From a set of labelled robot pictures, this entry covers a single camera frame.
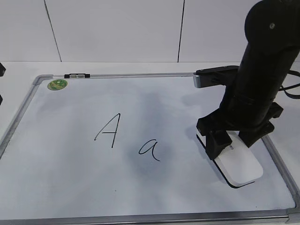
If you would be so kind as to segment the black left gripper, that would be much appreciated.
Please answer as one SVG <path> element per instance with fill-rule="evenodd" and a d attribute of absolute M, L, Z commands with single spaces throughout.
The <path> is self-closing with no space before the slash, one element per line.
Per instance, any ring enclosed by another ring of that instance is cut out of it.
<path fill-rule="evenodd" d="M 0 63 L 0 77 L 3 77 L 3 76 L 4 76 L 5 71 L 6 71 L 6 68 L 3 66 L 2 63 Z M 3 101 L 3 98 L 2 98 L 2 96 L 0 95 L 0 105 L 1 105 L 2 101 Z"/>

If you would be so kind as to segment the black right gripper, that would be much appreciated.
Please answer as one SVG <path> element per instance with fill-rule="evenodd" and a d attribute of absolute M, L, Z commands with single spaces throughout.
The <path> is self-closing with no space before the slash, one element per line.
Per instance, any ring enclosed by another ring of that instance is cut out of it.
<path fill-rule="evenodd" d="M 205 136 L 205 151 L 214 160 L 232 144 L 229 131 L 238 131 L 239 138 L 250 148 L 256 141 L 272 133 L 275 126 L 270 121 L 281 116 L 283 107 L 273 100 L 225 96 L 218 109 L 199 118 L 197 131 Z"/>

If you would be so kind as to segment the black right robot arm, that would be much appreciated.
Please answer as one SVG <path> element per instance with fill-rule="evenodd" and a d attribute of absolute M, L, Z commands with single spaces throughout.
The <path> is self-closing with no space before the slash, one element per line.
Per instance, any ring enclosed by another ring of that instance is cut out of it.
<path fill-rule="evenodd" d="M 297 0 L 262 0 L 245 19 L 247 47 L 239 66 L 197 70 L 197 88 L 225 86 L 219 108 L 198 120 L 211 160 L 232 143 L 237 131 L 250 147 L 271 133 L 271 119 L 283 108 L 274 100 L 300 52 L 300 3 Z"/>

